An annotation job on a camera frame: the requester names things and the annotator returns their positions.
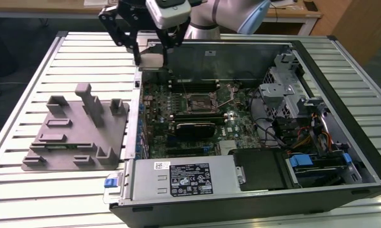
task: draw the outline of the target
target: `slotted metal table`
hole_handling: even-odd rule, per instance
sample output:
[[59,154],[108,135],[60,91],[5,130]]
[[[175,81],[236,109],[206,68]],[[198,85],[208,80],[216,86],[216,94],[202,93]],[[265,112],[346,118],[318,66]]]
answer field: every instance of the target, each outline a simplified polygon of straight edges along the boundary
[[[148,38],[156,37],[140,34],[142,48]],[[301,40],[381,153],[381,89],[338,41],[302,36],[222,38]],[[45,119],[49,96],[79,100],[76,84],[89,82],[101,100],[121,98],[130,103],[134,74],[132,54],[115,46],[107,33],[59,33],[0,133],[0,228],[127,227],[103,203],[104,178],[123,169],[123,163],[116,171],[48,172],[23,171],[21,161]],[[315,94],[314,84],[307,84]],[[200,226],[381,227],[381,196],[319,214],[186,225]]]

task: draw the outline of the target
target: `motherboard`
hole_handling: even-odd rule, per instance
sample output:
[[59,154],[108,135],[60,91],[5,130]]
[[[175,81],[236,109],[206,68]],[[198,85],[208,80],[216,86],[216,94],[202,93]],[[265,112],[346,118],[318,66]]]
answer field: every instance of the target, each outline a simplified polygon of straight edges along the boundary
[[144,84],[148,158],[227,155],[231,149],[261,147],[250,92],[235,82]]

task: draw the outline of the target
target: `blue tab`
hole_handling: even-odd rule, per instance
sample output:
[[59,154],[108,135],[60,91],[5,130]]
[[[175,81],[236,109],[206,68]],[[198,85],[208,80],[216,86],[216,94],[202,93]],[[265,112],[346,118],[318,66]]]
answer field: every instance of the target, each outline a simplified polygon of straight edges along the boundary
[[290,158],[291,166],[295,167],[298,165],[313,165],[313,161],[310,155],[307,154],[298,154]]
[[104,188],[116,188],[116,187],[117,187],[116,178],[105,179]]
[[208,146],[203,146],[203,150],[204,150],[204,153],[208,153],[210,147]]
[[346,163],[351,163],[351,162],[353,162],[353,159],[351,159],[351,157],[349,156],[347,153],[343,153],[342,156],[343,156],[343,158],[345,158]]
[[146,110],[146,106],[143,103],[139,104],[139,111],[143,112]]
[[291,167],[298,166],[298,164],[297,164],[297,159],[295,159],[294,156],[289,159],[289,161],[290,161]]

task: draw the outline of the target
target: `wooden cabinet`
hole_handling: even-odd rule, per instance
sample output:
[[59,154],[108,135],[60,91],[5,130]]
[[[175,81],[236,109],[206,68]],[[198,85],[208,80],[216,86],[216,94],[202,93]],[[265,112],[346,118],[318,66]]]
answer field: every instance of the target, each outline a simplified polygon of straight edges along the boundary
[[334,35],[361,65],[381,48],[381,0],[314,0],[323,13],[311,35]]

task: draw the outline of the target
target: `power supply label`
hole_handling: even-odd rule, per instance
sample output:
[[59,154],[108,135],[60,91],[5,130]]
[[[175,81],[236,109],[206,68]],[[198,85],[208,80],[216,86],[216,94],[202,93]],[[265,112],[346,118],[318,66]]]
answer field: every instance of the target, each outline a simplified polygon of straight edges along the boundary
[[208,163],[171,165],[171,195],[195,196],[212,194],[212,181]]

